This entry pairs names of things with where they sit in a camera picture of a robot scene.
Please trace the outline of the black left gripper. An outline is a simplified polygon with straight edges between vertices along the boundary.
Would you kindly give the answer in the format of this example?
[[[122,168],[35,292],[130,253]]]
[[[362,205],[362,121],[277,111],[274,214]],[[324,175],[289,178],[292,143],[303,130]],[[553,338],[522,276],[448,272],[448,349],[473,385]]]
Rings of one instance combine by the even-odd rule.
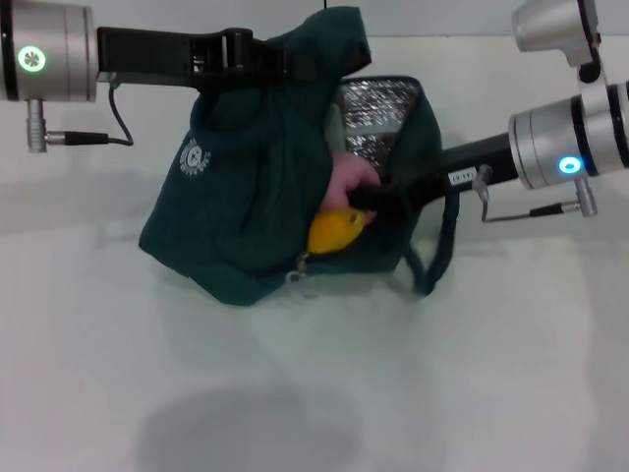
[[[254,38],[250,29],[190,34],[100,27],[98,79],[103,83],[229,89],[231,75],[309,83],[317,79],[312,55]]]

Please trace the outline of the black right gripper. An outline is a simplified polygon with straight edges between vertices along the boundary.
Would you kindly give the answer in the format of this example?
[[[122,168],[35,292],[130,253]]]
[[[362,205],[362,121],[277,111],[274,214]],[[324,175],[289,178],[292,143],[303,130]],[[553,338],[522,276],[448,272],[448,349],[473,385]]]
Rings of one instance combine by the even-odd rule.
[[[438,200],[458,206],[460,195],[472,191],[472,172],[482,166],[490,169],[490,185],[517,179],[507,133],[433,153],[407,181],[395,187],[359,186],[348,193],[348,202],[374,212],[407,212]]]

